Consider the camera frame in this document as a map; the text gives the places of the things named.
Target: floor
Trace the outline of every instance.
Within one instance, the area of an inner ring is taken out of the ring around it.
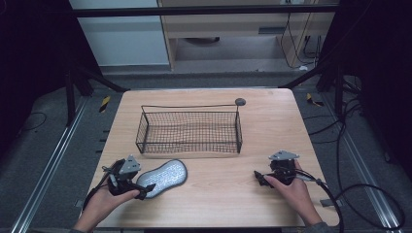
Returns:
[[[312,62],[317,40],[310,40],[308,47],[300,55],[305,61]],[[274,37],[246,37],[221,38],[218,42],[212,39],[181,40],[177,53],[177,62],[173,71],[153,70],[142,71],[139,74],[107,74],[107,79],[133,89],[142,88],[186,88],[186,87],[237,87],[237,86],[265,86],[276,87],[289,82],[311,69],[314,64],[295,64],[290,67]],[[293,93],[307,126],[308,132],[316,132],[325,125],[334,122],[332,92],[318,93],[315,88],[318,77],[313,77],[300,86]],[[34,216],[29,216],[29,231],[31,232],[66,232],[78,216],[79,200],[82,200],[88,189],[88,184],[79,184],[79,180],[89,181],[94,173],[96,161],[104,148],[113,117],[116,114],[117,104],[121,94],[100,83],[92,82],[95,92],[91,98],[78,98],[78,105],[85,104],[86,109],[80,120],[79,127],[71,135],[69,147],[62,148],[64,156],[53,170],[53,176],[48,188],[40,195],[40,203],[33,205]],[[306,94],[313,94],[315,101],[325,104],[323,107],[309,103]],[[98,113],[101,100],[110,94],[111,103],[105,114]],[[0,180],[0,232],[9,232],[17,220],[23,207],[30,201],[45,167],[48,168],[53,150],[58,145],[59,137],[64,135],[66,119],[65,111],[56,111],[56,106],[64,106],[64,90],[57,90],[44,98],[40,98],[34,107],[35,112],[26,122],[26,131],[23,131],[16,140],[10,153],[14,154],[13,161],[7,167],[2,167]],[[346,94],[349,101],[354,96]],[[339,125],[330,127],[323,133],[311,135],[311,140],[320,161],[321,167],[333,193],[338,192],[336,175],[341,177],[344,186],[351,183],[378,183],[389,190],[395,199],[401,203],[406,212],[407,224],[400,231],[412,232],[412,207],[409,207],[412,185],[405,179],[402,170],[396,164],[388,164],[379,154],[381,148],[361,116],[361,110],[351,113],[347,120],[347,130],[340,144],[340,157],[335,156],[336,144],[331,139],[339,135]],[[336,174],[337,167],[341,174]],[[377,224],[382,220],[379,210],[373,206],[374,202],[365,204],[367,200],[382,200],[380,194],[367,190],[359,193],[354,191],[348,194],[355,205],[367,217],[371,217]],[[392,202],[390,210],[394,210],[395,218],[399,219],[396,207]],[[370,225],[345,205],[343,207],[346,232],[387,232],[379,227]],[[285,228],[283,232],[297,232],[298,229]],[[104,229],[96,232],[110,232]]]

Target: wire basket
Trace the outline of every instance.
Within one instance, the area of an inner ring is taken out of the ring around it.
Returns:
[[[235,103],[189,107],[144,105],[136,138],[137,148],[142,154],[189,151],[239,153],[243,143],[239,106],[246,101],[236,99]],[[233,111],[219,110],[228,106],[233,106]]]

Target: hand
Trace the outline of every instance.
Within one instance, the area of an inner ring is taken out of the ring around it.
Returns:
[[[297,169],[301,169],[297,160],[294,161],[294,165]],[[288,204],[303,219],[306,226],[322,222],[321,217],[313,206],[308,188],[303,180],[293,179],[290,185],[284,185],[276,178],[270,176],[264,176],[264,178],[284,196]]]
[[[91,232],[97,224],[106,218],[116,207],[139,195],[139,190],[128,191],[122,195],[114,196],[109,191],[107,180],[90,198],[85,210],[82,212],[73,229]]]

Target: wire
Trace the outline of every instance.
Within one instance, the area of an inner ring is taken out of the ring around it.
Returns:
[[[304,26],[304,29],[303,29],[303,30],[306,29],[306,26],[307,26],[307,24],[308,24],[308,21],[309,21],[309,20],[306,20],[306,23],[305,23],[305,26]],[[287,19],[287,22],[286,22],[285,30],[284,30],[284,32],[283,32],[283,34],[282,34],[282,37],[281,37],[281,48],[282,48],[282,52],[283,52],[284,56],[287,57],[286,52],[285,52],[284,47],[283,47],[283,40],[284,40],[284,37],[285,37],[285,33],[287,32],[287,30],[289,30],[289,34],[290,34],[290,36],[291,36],[291,41],[292,41],[292,45],[293,45],[293,49],[294,49],[294,55],[296,56],[296,58],[297,58],[301,63],[303,63],[303,65],[312,64],[313,62],[302,61],[302,60],[300,59],[299,55],[297,54],[297,48],[296,48],[296,44],[294,43],[294,40],[293,40],[290,22],[291,22],[291,13],[288,13],[288,19]],[[287,60],[287,64],[288,64],[288,66],[289,66],[290,68],[293,68],[293,69],[298,68],[297,66],[296,66],[296,67],[291,66],[291,65],[289,64],[288,60]]]
[[[43,118],[43,121],[40,122],[38,125],[33,126],[33,127],[31,127],[31,128],[23,128],[23,129],[21,129],[21,131],[29,131],[29,130],[36,129],[36,128],[42,126],[42,125],[46,122],[46,119],[48,118],[48,116],[47,116],[46,114],[44,114],[44,113],[31,113],[31,115],[32,115],[32,116],[33,116],[33,115],[43,115],[43,117],[44,117],[44,118]]]
[[[339,133],[338,133],[338,137],[337,137],[337,140],[336,140],[336,174],[337,174],[337,181],[338,181],[338,186],[339,186],[340,193],[338,195],[336,195],[335,197],[331,198],[331,200],[335,201],[340,196],[342,196],[342,198],[345,200],[346,204],[350,207],[350,209],[354,213],[356,213],[360,218],[362,218],[364,221],[368,222],[369,224],[371,224],[375,227],[378,227],[380,229],[384,229],[384,230],[397,230],[397,229],[400,229],[405,223],[405,213],[390,193],[388,193],[387,191],[385,191],[384,189],[382,189],[378,186],[375,186],[375,185],[372,185],[372,184],[367,184],[367,183],[357,183],[357,184],[350,185],[346,188],[342,187],[341,171],[340,171],[340,166],[339,166],[339,164],[340,164],[340,162],[339,162],[340,161],[340,142],[341,142],[341,138],[343,137],[343,135],[345,133],[345,130],[346,130],[346,127],[347,127],[346,118],[351,117],[353,115],[354,111],[357,111],[357,110],[360,109],[361,104],[356,104],[356,105],[352,106],[351,108],[349,108],[350,104],[354,101],[358,101],[358,98],[354,98],[354,99],[350,100],[345,105],[345,108],[344,108],[344,111],[343,111],[343,117],[340,118],[340,120],[339,120],[342,123],[342,125],[341,125],[341,128],[340,128]],[[396,207],[398,208],[398,212],[400,213],[400,223],[398,224],[398,226],[396,226],[396,227],[386,227],[386,226],[376,224],[372,220],[368,219],[366,216],[362,215],[350,203],[347,196],[345,196],[345,192],[347,192],[347,191],[349,191],[353,188],[362,187],[362,186],[367,186],[367,187],[375,188],[375,189],[378,189],[378,190],[382,191],[387,197],[389,197],[395,203]]]

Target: black cable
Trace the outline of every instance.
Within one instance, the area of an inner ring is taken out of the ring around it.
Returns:
[[[312,133],[308,133],[308,135],[312,136],[312,135],[315,135],[315,134],[322,133],[322,132],[328,130],[330,127],[332,127],[333,125],[335,125],[336,123],[339,123],[339,122],[341,122],[341,121],[338,119],[337,121],[335,121],[334,123],[326,126],[325,128],[319,129],[318,131],[315,131],[315,132],[312,132]]]
[[[38,125],[33,126],[33,127],[31,127],[31,128],[22,128],[21,131],[29,131],[29,130],[36,129],[36,128],[42,126],[42,125],[46,122],[46,119],[48,118],[48,116],[47,116],[46,114],[44,114],[44,113],[31,113],[31,115],[32,115],[32,116],[33,116],[33,115],[43,115],[43,117],[44,117],[44,118],[43,118],[43,121],[40,122]]]
[[[309,21],[309,20],[306,20],[304,29],[306,29],[306,26],[307,26],[307,24],[308,24],[308,21]],[[283,52],[284,56],[287,57],[287,55],[286,55],[286,53],[285,53],[285,50],[284,50],[284,48],[283,48],[283,39],[284,39],[285,33],[286,33],[287,30],[289,29],[289,34],[290,34],[290,36],[291,36],[291,41],[292,41],[292,45],[293,45],[293,48],[294,48],[294,54],[295,54],[296,58],[297,58],[301,63],[303,63],[303,65],[312,64],[313,62],[302,61],[302,60],[300,59],[299,55],[297,54],[297,48],[296,48],[296,45],[295,45],[294,40],[293,40],[290,22],[291,22],[291,13],[288,13],[288,19],[287,19],[287,22],[286,22],[285,30],[284,30],[284,32],[283,32],[283,34],[282,34],[282,37],[281,37],[281,48],[282,48],[282,52]],[[291,65],[289,64],[288,60],[287,60],[286,63],[288,64],[288,66],[289,66],[290,68],[293,68],[293,69],[299,68],[299,67],[297,67],[297,66],[296,66],[296,67],[291,66]]]
[[[342,212],[340,211],[340,207],[337,204],[336,200],[337,198],[333,197],[332,193],[330,192],[330,190],[328,189],[328,187],[326,186],[326,184],[321,180],[321,179],[316,179],[314,176],[312,176],[311,174],[301,170],[301,169],[293,169],[298,175],[304,176],[305,178],[308,178],[310,180],[310,182],[315,182],[317,185],[319,185],[324,192],[327,194],[327,196],[329,197],[330,201],[333,204],[333,207],[336,210],[336,213],[339,217],[339,232],[343,233],[345,226],[344,226],[344,222],[343,222],[343,216],[342,216]]]
[[[377,227],[377,228],[380,228],[380,229],[383,229],[383,230],[397,230],[397,229],[400,229],[403,225],[404,225],[404,223],[405,223],[405,214],[404,214],[404,211],[402,210],[402,208],[400,207],[400,205],[396,202],[396,200],[393,198],[393,196],[391,196],[387,191],[385,191],[384,189],[382,189],[382,188],[380,188],[380,187],[378,187],[378,186],[375,186],[375,185],[372,185],[372,184],[366,184],[366,183],[357,183],[357,184],[353,184],[353,185],[351,185],[351,186],[349,186],[349,187],[347,187],[347,188],[343,188],[342,187],[342,181],[341,181],[341,175],[340,175],[340,166],[339,166],[339,161],[340,161],[340,141],[341,141],[341,138],[342,138],[342,136],[343,136],[343,134],[344,134],[344,132],[345,132],[345,130],[346,130],[346,118],[348,117],[348,115],[349,114],[352,114],[355,110],[358,110],[359,109],[359,106],[360,106],[360,104],[356,104],[355,106],[352,106],[350,109],[348,109],[349,107],[349,105],[350,105],[350,103],[352,103],[353,101],[357,101],[358,100],[358,98],[354,98],[354,99],[352,99],[352,100],[350,100],[347,104],[346,104],[346,106],[345,106],[345,108],[344,108],[344,112],[343,112],[343,117],[341,118],[341,122],[342,122],[342,126],[341,126],[341,129],[339,130],[339,134],[338,134],[338,138],[337,138],[337,142],[336,142],[336,173],[337,173],[337,181],[338,181],[338,186],[339,186],[339,190],[340,190],[340,193],[334,198],[335,200],[337,200],[337,198],[339,197],[339,196],[342,196],[343,197],[343,199],[345,200],[345,202],[346,202],[346,204],[351,208],[351,210],[354,212],[354,213],[356,213],[360,218],[362,218],[364,221],[366,221],[366,222],[368,222],[369,224],[371,224],[371,225],[373,225],[373,226],[375,226],[375,227]],[[388,197],[390,197],[391,199],[392,199],[392,201],[395,203],[395,205],[397,206],[397,208],[399,209],[399,212],[400,212],[400,214],[401,214],[401,222],[400,222],[400,224],[398,225],[398,226],[396,226],[396,227],[385,227],[385,226],[382,226],[382,225],[378,225],[378,224],[376,224],[376,223],[374,223],[373,221],[371,221],[370,219],[368,219],[366,216],[363,216],[358,210],[356,210],[356,208],[349,202],[349,200],[348,200],[348,198],[345,196],[345,192],[346,191],[348,191],[348,190],[350,190],[350,189],[352,189],[352,188],[354,188],[354,187],[359,187],[359,186],[368,186],[368,187],[372,187],[372,188],[376,188],[376,189],[378,189],[378,190],[381,190],[383,193],[385,193]]]
[[[357,188],[357,187],[370,187],[370,188],[373,188],[373,189],[377,189],[377,190],[381,191],[382,193],[384,193],[386,197],[389,197],[389,198],[392,200],[392,202],[396,205],[396,207],[399,209],[399,213],[400,213],[400,223],[399,223],[398,226],[396,226],[396,227],[386,227],[386,226],[379,225],[379,224],[377,224],[377,223],[374,223],[374,222],[371,221],[370,219],[368,219],[366,216],[362,215],[362,214],[361,214],[360,212],[358,212],[349,202],[347,202],[346,204],[347,204],[347,205],[352,209],[352,211],[354,211],[360,218],[362,218],[364,221],[368,222],[369,224],[371,224],[371,225],[373,225],[373,226],[375,226],[375,227],[377,227],[377,228],[383,229],[383,230],[392,230],[392,231],[394,231],[394,230],[399,230],[399,229],[405,224],[406,215],[405,215],[405,212],[403,211],[403,208],[400,206],[400,204],[396,201],[396,199],[395,199],[388,191],[386,191],[386,190],[384,190],[383,188],[380,188],[380,187],[378,187],[378,186],[375,186],[375,185],[372,185],[372,184],[367,184],[367,183],[356,183],[356,184],[350,185],[350,186],[346,187],[345,189],[343,189],[339,194],[336,195],[335,199],[338,199],[340,196],[344,196],[344,193],[345,193],[345,192],[347,192],[347,191],[349,191],[349,190],[351,190],[351,189]]]

